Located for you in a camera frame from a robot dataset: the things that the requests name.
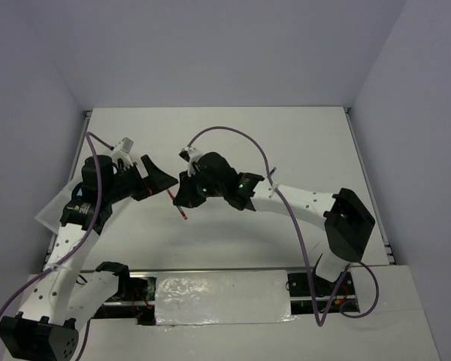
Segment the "red gel pen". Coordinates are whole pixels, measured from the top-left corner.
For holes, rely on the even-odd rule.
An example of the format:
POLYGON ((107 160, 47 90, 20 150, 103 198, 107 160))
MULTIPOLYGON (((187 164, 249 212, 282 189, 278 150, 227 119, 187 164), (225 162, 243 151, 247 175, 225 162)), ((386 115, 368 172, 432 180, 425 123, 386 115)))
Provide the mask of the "red gel pen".
POLYGON ((173 206, 179 211, 181 217, 182 217, 184 220, 188 220, 188 217, 187 217, 186 213, 184 212, 184 210, 183 210, 179 205, 176 205, 176 204, 175 204, 175 197, 174 197, 174 195, 172 194, 172 191, 171 191, 170 189, 167 189, 167 194, 168 194, 169 197, 171 198, 172 203, 173 203, 173 206))

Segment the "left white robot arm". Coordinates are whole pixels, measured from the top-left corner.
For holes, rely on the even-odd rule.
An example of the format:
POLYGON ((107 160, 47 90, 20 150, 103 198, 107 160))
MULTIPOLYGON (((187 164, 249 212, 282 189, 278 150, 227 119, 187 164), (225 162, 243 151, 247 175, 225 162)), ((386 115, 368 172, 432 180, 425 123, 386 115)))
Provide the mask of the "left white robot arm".
POLYGON ((91 156, 81 169, 80 182, 59 220, 50 264, 33 282, 29 298, 13 317, 0 319, 0 339, 12 357, 22 360, 70 360, 79 332, 109 298, 127 298, 132 291, 129 267, 104 261, 92 277, 75 290, 83 264, 97 243, 113 204, 140 201, 178 183, 144 155, 147 175, 141 176, 127 156, 91 156))

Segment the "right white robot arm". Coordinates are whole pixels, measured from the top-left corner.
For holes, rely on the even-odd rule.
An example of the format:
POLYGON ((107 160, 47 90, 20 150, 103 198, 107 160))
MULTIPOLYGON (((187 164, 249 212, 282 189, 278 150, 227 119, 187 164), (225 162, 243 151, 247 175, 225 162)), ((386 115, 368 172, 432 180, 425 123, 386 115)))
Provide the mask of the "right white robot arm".
POLYGON ((260 174, 236 172, 216 152, 202 153, 194 147, 183 148, 180 157, 187 168, 180 173, 176 206, 197 208, 209 198, 222 198, 239 211, 294 216, 324 231, 328 250, 311 278, 318 293, 329 294, 343 270, 362 260, 375 219, 352 190, 317 193, 270 183, 260 174))

